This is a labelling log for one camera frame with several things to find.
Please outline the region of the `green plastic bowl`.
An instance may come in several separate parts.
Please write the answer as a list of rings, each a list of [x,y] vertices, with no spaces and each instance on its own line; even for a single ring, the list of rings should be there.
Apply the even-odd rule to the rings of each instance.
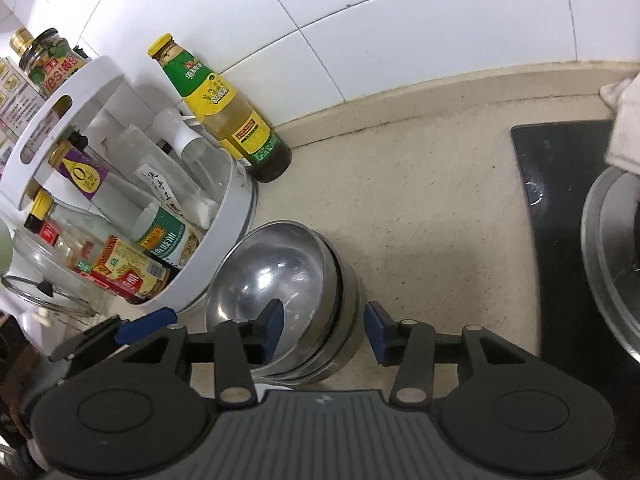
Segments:
[[[10,270],[13,258],[13,240],[11,232],[3,220],[0,220],[0,275]]]

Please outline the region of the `steel pot on stove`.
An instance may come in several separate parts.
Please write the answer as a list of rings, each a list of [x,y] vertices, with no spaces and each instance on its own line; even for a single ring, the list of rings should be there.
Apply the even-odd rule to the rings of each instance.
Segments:
[[[580,222],[582,263],[600,315],[639,359],[639,178],[608,167],[593,182]]]

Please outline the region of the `clear plastic bag in rack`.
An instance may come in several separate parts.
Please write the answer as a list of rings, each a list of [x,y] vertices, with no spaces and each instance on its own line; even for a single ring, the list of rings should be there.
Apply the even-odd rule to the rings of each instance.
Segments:
[[[103,146],[108,160],[131,183],[173,214],[201,230],[209,228],[219,204],[137,126],[106,138]]]

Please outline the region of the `white cloth by stove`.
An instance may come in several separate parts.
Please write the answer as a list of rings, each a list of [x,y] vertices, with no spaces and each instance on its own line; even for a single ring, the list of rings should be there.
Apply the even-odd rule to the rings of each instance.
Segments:
[[[640,75],[606,84],[599,94],[615,113],[605,161],[640,176]]]

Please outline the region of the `large glass lid behind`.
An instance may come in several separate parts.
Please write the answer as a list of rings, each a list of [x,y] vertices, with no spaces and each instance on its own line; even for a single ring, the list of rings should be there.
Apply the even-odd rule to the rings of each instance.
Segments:
[[[107,312],[111,296],[88,278],[63,266],[58,255],[40,243],[34,234],[16,229],[13,248],[39,274],[39,278],[34,280],[16,278],[14,283],[19,292],[27,294],[27,290],[20,285],[29,285],[35,289],[37,302],[44,308],[75,318],[92,318]]]

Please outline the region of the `dark jar gold cap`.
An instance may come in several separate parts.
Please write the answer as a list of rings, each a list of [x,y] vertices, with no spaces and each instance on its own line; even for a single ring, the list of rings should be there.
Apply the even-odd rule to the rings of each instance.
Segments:
[[[53,27],[35,37],[21,27],[11,36],[10,47],[20,57],[20,70],[47,98],[88,63]]]

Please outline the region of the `red label soy sauce bottle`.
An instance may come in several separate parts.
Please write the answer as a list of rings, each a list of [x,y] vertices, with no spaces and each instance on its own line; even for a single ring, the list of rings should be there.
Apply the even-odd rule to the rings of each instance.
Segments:
[[[32,234],[35,234],[38,242],[42,243],[54,255],[58,264],[73,271],[86,281],[96,285],[96,287],[110,294],[112,293],[107,284],[90,274],[89,267],[80,262],[79,249],[72,242],[68,242],[52,223],[40,220],[33,214],[29,214],[24,222],[24,227]]]

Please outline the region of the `purple label fish sauce bottle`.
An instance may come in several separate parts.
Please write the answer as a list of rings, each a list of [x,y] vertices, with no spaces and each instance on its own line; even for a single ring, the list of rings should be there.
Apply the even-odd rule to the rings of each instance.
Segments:
[[[163,262],[181,270],[198,249],[202,238],[198,228],[70,141],[58,144],[49,164],[126,237]]]

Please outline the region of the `yellow label vinegar bottle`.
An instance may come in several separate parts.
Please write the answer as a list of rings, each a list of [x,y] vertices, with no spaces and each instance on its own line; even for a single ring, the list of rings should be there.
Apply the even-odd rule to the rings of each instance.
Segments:
[[[165,288],[170,272],[97,214],[55,200],[44,188],[32,199],[29,214],[52,223],[79,249],[94,278],[130,304],[143,304]]]

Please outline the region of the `green yellow oyster sauce bottle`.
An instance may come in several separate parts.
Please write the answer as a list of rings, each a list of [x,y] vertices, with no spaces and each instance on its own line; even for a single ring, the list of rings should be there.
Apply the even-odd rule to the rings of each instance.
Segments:
[[[165,34],[148,49],[150,58],[182,97],[202,128],[260,183],[288,169],[292,152],[253,105],[223,76]]]

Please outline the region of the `clear spray bottle white top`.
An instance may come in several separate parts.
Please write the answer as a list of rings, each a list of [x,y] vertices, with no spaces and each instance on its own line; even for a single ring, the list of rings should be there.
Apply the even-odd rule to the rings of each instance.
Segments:
[[[233,178],[239,178],[242,188],[246,187],[246,174],[233,157],[187,126],[175,108],[157,114],[153,128],[176,152],[195,182],[216,202],[222,202]]]

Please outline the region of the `glass pot lid with knob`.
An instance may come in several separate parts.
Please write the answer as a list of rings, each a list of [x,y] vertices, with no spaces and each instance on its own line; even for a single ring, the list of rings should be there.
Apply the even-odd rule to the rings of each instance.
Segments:
[[[22,276],[6,274],[1,277],[2,286],[17,298],[58,314],[92,318],[96,310],[88,301],[54,286],[47,280],[34,281]]]

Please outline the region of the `white carton on rack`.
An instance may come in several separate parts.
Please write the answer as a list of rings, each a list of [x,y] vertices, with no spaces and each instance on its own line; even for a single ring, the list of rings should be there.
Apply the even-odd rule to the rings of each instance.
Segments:
[[[1,59],[1,169],[44,99],[10,58]]]

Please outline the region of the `black gas stove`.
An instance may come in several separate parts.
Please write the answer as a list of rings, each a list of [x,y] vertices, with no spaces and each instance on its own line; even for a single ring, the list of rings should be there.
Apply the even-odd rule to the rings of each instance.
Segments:
[[[526,192],[538,268],[541,359],[598,390],[611,403],[616,433],[605,477],[639,471],[639,364],[598,311],[582,264],[580,220],[605,168],[613,123],[545,122],[511,129]]]

